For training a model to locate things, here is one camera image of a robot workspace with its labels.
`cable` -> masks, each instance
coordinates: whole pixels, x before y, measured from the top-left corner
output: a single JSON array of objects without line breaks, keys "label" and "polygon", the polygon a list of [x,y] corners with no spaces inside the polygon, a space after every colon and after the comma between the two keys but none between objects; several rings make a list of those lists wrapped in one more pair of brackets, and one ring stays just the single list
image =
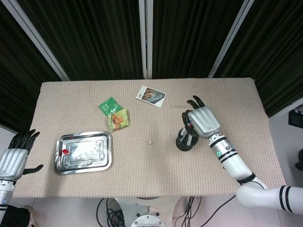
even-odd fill
[{"label": "cable", "polygon": [[225,203],[223,203],[220,207],[218,207],[218,209],[216,209],[216,211],[212,214],[212,216],[210,216],[210,218],[203,224],[203,225],[201,225],[200,227],[203,227],[203,226],[205,226],[212,218],[213,218],[213,216],[216,214],[216,212],[221,208],[221,207],[223,207],[226,203],[228,203],[229,201],[231,201],[233,198],[235,198],[236,196],[234,195],[234,196],[232,196],[228,201],[226,201]]},{"label": "cable", "polygon": [[193,205],[193,203],[194,203],[195,197],[194,197],[194,196],[189,197],[189,200],[188,200],[188,203],[187,203],[187,206],[186,206],[186,209],[185,209],[185,213],[184,213],[182,216],[180,216],[180,217],[178,217],[178,218],[176,219],[176,221],[175,221],[175,227],[176,227],[177,220],[178,220],[179,218],[182,218],[182,217],[184,217],[184,219],[183,219],[183,222],[182,222],[181,226],[182,226],[182,227],[190,227],[190,220],[191,220],[191,219],[196,215],[196,213],[198,212],[198,210],[199,210],[199,208],[200,208],[200,205],[201,205],[201,199],[202,199],[202,197],[200,197],[199,205],[198,205],[196,211],[194,212],[194,214],[192,215],[192,209],[191,209],[191,207],[192,207],[192,205]]},{"label": "cable", "polygon": [[99,207],[100,207],[100,204],[102,203],[102,201],[104,200],[105,198],[101,199],[100,202],[98,203],[98,206],[97,206],[97,210],[96,210],[96,219],[97,219],[97,222],[99,224],[100,227],[103,227],[99,221],[99,218],[98,218],[98,211],[99,211]]},{"label": "cable", "polygon": [[257,183],[258,185],[261,186],[261,188],[265,189],[260,183],[258,183],[258,182],[256,182],[256,181],[251,181],[251,182]]},{"label": "cable", "polygon": [[[99,207],[104,199],[105,198],[100,200],[100,202],[97,205],[97,210],[96,210],[96,219],[97,219],[97,222],[100,227],[104,227],[104,226],[101,225],[101,223],[99,221],[98,211],[99,211]],[[108,203],[108,199],[106,200],[106,217],[107,217],[108,227],[125,227],[124,216],[123,216],[122,210],[121,209],[113,210],[113,209],[109,208],[109,205],[111,203],[112,203],[112,201],[110,203]]]}]

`beige tablecloth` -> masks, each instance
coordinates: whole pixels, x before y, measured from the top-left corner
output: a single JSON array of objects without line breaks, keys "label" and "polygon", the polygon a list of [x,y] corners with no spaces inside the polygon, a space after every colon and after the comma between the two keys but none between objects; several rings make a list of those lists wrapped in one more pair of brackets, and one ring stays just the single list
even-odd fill
[{"label": "beige tablecloth", "polygon": [[[135,99],[142,85],[166,92],[161,108]],[[192,95],[210,107],[248,167],[268,187],[285,184],[269,119],[252,79],[163,79],[47,82],[32,129],[41,132],[27,167],[44,168],[17,182],[15,197],[154,197],[231,195],[239,184],[222,168],[208,141],[189,152],[176,148],[181,114]],[[59,175],[57,140],[65,134],[107,130],[98,105],[110,97],[129,111],[131,126],[112,133],[113,163],[106,171]]]}]

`green snack bag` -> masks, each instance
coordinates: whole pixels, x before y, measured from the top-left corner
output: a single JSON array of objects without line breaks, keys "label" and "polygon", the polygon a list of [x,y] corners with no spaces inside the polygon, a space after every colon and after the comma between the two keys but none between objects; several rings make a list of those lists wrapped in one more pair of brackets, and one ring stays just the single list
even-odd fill
[{"label": "green snack bag", "polygon": [[107,117],[109,114],[113,114],[122,109],[122,107],[115,101],[113,97],[110,97],[107,101],[100,104],[99,109],[105,114]]},{"label": "green snack bag", "polygon": [[130,125],[126,109],[122,109],[112,115],[109,114],[107,120],[110,132]]}]

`metal tray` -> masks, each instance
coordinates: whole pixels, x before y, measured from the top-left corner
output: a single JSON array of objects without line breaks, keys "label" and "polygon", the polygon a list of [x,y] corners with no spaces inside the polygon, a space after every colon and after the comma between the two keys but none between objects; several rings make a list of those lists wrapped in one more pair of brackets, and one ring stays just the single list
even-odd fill
[{"label": "metal tray", "polygon": [[107,131],[61,136],[56,146],[56,170],[60,174],[74,174],[108,169],[112,163],[111,141]]}]

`robot finger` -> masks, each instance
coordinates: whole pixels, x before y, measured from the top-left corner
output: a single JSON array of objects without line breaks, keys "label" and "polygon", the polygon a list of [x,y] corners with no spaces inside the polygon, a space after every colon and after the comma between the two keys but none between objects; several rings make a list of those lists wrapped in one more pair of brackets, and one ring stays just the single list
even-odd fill
[{"label": "robot finger", "polygon": [[15,135],[15,136],[11,139],[11,142],[10,142],[10,144],[9,144],[8,149],[13,148],[13,145],[14,145],[14,143],[15,143],[17,137],[19,136],[19,134],[20,134],[20,133],[18,133],[17,135]]},{"label": "robot finger", "polygon": [[188,125],[189,119],[187,113],[182,113],[182,120],[185,126]]},{"label": "robot finger", "polygon": [[35,139],[38,137],[39,134],[40,134],[40,132],[36,132],[34,135],[32,135],[32,137],[27,142],[25,149],[28,150],[28,154],[29,154],[30,150],[33,148]]},{"label": "robot finger", "polygon": [[26,139],[27,138],[27,134],[28,134],[28,132],[22,134],[23,136],[20,139],[20,143],[18,144],[18,146],[16,148],[23,148],[24,142],[25,142],[25,140],[27,140]]},{"label": "robot finger", "polygon": [[195,103],[193,100],[187,100],[186,101],[188,104],[191,104],[191,106],[194,108],[194,109],[198,109],[199,106],[197,105],[197,103]]},{"label": "robot finger", "polygon": [[25,149],[25,146],[28,142],[28,140],[31,138],[31,136],[34,134],[35,129],[28,131],[25,136],[24,139],[21,141],[21,144],[19,145],[19,148]]},{"label": "robot finger", "polygon": [[19,136],[16,138],[16,141],[13,145],[13,148],[18,148],[22,138],[23,138],[24,134],[23,133],[20,133]]},{"label": "robot finger", "polygon": [[196,102],[198,103],[198,105],[200,107],[204,107],[205,106],[205,104],[202,102],[202,100],[198,96],[193,96],[193,98],[196,100]]},{"label": "robot finger", "polygon": [[23,170],[23,175],[26,174],[33,174],[38,172],[39,170],[41,170],[43,168],[44,165],[38,165],[36,168],[32,168],[32,169],[24,169]]}]

